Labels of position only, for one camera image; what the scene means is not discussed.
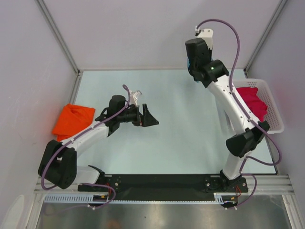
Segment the white plastic basket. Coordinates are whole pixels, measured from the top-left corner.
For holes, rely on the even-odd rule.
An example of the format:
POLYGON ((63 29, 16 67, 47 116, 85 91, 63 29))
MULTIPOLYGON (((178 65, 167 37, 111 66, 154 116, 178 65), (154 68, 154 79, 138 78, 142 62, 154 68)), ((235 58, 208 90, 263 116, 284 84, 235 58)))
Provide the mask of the white plastic basket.
POLYGON ((268 84, 259 79, 243 79, 233 80, 233 86, 229 86, 229 78, 225 75, 219 78, 219 81, 212 83, 209 89, 214 91, 217 97, 216 100, 220 101, 218 105, 224 111, 229 111, 231 116, 234 118, 234 122, 242 122, 243 125, 249 124, 247 122, 247 115, 254 118, 254 114, 250 111, 249 107, 243 102, 243 99, 237 95, 235 99, 231 94, 231 90, 237 91, 239 87, 257 87, 258 97, 268 106, 267 115, 264 116, 264 120, 268 122, 270 128, 268 134, 277 134, 284 131, 284 124, 281 119, 280 113, 277 109, 276 103, 269 89, 268 84))

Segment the teal t-shirt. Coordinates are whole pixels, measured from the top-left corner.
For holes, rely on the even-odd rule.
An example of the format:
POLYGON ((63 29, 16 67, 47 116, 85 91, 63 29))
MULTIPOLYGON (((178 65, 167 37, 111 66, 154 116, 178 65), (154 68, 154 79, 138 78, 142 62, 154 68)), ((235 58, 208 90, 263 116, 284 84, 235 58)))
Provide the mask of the teal t-shirt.
POLYGON ((189 60, 189 58, 187 58, 187 70, 188 70, 188 73, 190 74, 190 60, 189 60))

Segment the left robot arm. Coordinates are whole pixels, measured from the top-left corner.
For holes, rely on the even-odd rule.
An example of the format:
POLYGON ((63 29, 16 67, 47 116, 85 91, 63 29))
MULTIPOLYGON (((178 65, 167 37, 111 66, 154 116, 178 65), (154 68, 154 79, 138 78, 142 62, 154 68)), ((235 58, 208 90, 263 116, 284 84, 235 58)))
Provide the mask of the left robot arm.
POLYGON ((103 189, 104 172, 94 166, 78 166, 77 160, 92 145, 113 134, 121 123, 149 127, 158 125, 159 121, 146 104, 140 111, 136 99, 127 101, 122 95, 114 95, 108 107, 87 128, 66 140, 51 140, 46 145, 38 169, 41 180, 61 189, 67 189, 73 183, 89 184, 96 191, 103 189))

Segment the orange t-shirt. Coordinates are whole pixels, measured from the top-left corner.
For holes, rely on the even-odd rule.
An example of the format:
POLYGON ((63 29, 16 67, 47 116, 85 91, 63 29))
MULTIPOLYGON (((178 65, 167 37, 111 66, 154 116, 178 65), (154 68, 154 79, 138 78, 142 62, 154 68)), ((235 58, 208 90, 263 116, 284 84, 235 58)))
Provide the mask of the orange t-shirt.
POLYGON ((52 134, 57 137, 58 142, 74 136, 91 125, 95 111, 96 109, 91 107, 74 104, 65 105, 52 134))

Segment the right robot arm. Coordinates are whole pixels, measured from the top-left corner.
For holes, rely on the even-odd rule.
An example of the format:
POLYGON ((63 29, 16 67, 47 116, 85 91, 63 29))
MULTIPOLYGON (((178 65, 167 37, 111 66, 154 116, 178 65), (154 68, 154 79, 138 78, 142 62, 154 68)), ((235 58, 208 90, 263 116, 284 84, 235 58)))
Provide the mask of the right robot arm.
POLYGON ((220 187, 232 191, 241 179, 245 159, 256 149, 270 126, 251 112, 233 86, 227 68, 220 60, 212 60, 212 51, 202 38, 190 39, 185 46, 189 74, 214 95, 235 131, 225 142, 229 156, 220 172, 220 187))

